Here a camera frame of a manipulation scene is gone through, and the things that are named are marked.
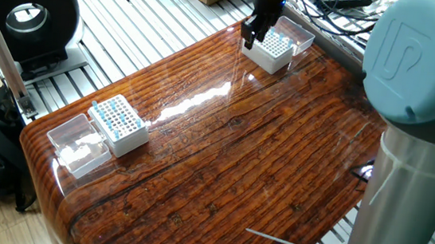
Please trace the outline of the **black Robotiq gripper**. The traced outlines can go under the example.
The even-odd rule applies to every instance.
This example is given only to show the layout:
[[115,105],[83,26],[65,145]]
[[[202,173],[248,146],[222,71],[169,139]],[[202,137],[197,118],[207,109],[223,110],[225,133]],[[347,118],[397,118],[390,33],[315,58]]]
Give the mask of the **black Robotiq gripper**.
[[251,49],[255,39],[262,42],[266,33],[276,24],[283,13],[285,0],[253,0],[254,11],[241,22],[244,47]]

